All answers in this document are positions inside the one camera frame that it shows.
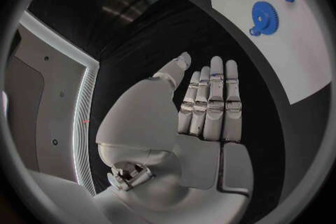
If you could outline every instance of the white light strip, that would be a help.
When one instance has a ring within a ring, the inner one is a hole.
[[[84,122],[90,118],[99,62],[59,36],[27,11],[22,15],[20,24],[57,51],[86,67],[78,89],[73,116],[72,152],[77,182],[95,195],[88,156],[88,123]]]

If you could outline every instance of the blue gear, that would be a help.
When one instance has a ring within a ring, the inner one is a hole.
[[[257,2],[253,5],[252,19],[255,26],[250,29],[251,35],[271,35],[278,30],[278,13],[276,9],[268,2]]]

